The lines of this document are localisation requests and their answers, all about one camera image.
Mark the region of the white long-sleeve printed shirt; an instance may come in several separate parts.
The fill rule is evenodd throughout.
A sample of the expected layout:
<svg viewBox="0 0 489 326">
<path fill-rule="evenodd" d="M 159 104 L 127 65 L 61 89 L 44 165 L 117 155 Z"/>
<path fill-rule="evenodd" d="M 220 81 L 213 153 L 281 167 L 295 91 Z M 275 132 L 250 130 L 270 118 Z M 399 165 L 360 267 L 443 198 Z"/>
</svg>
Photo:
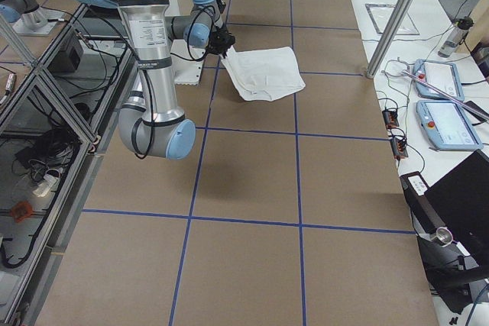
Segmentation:
<svg viewBox="0 0 489 326">
<path fill-rule="evenodd" d="M 273 102 L 306 86 L 291 47 L 243 52 L 230 48 L 222 64 L 238 94 L 248 102 Z"/>
</svg>

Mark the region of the upper blue teach pendant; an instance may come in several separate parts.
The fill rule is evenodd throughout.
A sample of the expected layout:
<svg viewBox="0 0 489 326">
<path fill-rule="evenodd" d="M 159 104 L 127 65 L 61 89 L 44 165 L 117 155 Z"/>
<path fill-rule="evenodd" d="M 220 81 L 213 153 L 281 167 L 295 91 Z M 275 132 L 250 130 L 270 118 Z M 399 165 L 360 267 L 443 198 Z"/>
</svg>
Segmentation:
<svg viewBox="0 0 489 326">
<path fill-rule="evenodd" d="M 465 100 L 458 69 L 454 63 L 418 59 L 413 66 L 413 74 L 451 97 L 461 102 Z"/>
</svg>

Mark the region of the blue teach pendant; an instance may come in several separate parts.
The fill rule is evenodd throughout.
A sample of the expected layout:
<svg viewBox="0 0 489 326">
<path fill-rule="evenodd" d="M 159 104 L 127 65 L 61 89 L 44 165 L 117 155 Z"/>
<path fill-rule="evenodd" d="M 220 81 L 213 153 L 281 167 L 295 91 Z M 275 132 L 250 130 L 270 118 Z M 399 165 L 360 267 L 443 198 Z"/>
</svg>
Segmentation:
<svg viewBox="0 0 489 326">
<path fill-rule="evenodd" d="M 420 100 L 416 103 L 416 114 L 436 150 L 475 151 L 484 147 L 472 123 L 453 102 Z"/>
<path fill-rule="evenodd" d="M 413 74 L 451 97 L 461 102 L 465 100 L 458 69 L 454 63 L 418 59 L 413 66 Z"/>
</svg>

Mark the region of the lower blue teach pendant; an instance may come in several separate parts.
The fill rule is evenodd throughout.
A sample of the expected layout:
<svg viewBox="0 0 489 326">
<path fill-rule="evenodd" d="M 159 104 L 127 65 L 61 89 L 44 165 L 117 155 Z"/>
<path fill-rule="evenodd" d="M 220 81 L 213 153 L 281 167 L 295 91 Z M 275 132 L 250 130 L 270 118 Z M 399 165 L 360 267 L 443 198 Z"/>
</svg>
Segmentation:
<svg viewBox="0 0 489 326">
<path fill-rule="evenodd" d="M 453 102 L 420 100 L 416 103 L 416 114 L 436 150 L 475 151 L 484 147 L 472 123 Z"/>
</svg>

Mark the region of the clear water bottle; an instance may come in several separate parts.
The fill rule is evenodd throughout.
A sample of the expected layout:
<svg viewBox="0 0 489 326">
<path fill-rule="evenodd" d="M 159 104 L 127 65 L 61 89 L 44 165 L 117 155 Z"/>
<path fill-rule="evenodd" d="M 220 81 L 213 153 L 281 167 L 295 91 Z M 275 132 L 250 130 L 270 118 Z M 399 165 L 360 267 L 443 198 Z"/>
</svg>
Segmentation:
<svg viewBox="0 0 489 326">
<path fill-rule="evenodd" d="M 452 32 L 440 47 L 438 55 L 442 58 L 450 57 L 465 40 L 473 25 L 474 21 L 471 17 L 458 18 L 454 23 Z"/>
</svg>

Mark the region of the black laptop computer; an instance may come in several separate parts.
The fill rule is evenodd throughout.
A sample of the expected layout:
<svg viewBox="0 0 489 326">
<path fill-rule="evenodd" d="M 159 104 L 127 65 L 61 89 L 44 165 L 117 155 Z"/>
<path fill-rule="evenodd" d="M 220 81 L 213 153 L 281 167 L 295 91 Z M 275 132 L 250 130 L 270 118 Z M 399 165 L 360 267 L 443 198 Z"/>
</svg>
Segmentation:
<svg viewBox="0 0 489 326">
<path fill-rule="evenodd" d="M 429 284 L 454 313 L 487 302 L 488 157 L 476 150 L 432 186 L 418 172 L 400 182 L 424 231 L 418 247 Z"/>
</svg>

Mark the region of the white central pedestal column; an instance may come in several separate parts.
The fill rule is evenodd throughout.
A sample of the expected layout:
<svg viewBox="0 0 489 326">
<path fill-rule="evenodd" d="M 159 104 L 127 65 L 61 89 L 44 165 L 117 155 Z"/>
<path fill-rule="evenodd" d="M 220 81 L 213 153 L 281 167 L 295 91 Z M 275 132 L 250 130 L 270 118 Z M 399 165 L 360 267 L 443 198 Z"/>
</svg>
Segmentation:
<svg viewBox="0 0 489 326">
<path fill-rule="evenodd" d="M 197 86 L 202 75 L 203 61 L 197 61 L 203 55 L 203 50 L 190 46 L 185 38 L 187 26 L 178 26 L 175 38 L 170 48 L 173 61 L 174 82 L 178 85 Z"/>
</svg>

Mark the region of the aluminium side rack frame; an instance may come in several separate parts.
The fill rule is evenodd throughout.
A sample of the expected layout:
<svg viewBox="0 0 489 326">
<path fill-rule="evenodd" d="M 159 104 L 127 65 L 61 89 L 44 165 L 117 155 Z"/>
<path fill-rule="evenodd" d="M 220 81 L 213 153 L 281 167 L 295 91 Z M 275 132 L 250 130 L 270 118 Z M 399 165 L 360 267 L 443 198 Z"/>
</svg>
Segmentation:
<svg viewBox="0 0 489 326">
<path fill-rule="evenodd" d="M 114 10 L 85 5 L 65 15 L 65 25 L 34 58 L 15 29 L 1 22 L 1 34 L 26 60 L 28 75 L 1 110 L 1 323 L 32 325 L 53 283 L 82 211 L 92 174 L 115 128 L 115 105 L 135 68 L 121 18 Z M 47 68 L 62 42 L 81 31 L 96 50 L 86 54 L 74 76 L 81 87 L 55 79 Z M 35 144 L 67 143 L 56 158 L 62 167 L 57 183 L 43 197 L 34 194 L 37 177 L 49 166 L 16 157 Z"/>
</svg>

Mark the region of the aluminium frame post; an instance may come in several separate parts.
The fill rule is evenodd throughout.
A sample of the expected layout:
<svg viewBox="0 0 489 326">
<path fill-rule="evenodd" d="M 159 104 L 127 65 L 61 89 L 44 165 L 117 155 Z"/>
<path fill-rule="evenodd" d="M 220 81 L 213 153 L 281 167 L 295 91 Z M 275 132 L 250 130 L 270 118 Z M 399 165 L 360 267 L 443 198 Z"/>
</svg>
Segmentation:
<svg viewBox="0 0 489 326">
<path fill-rule="evenodd" d="M 387 26 L 382 33 L 380 41 L 375 48 L 372 58 L 365 71 L 365 76 L 369 79 L 373 79 L 381 66 L 381 62 L 387 55 L 387 51 L 390 45 L 393 43 L 393 39 L 398 32 L 402 20 L 408 12 L 413 0 L 397 0 L 397 3 L 393 9 L 393 13 L 387 22 Z"/>
</svg>

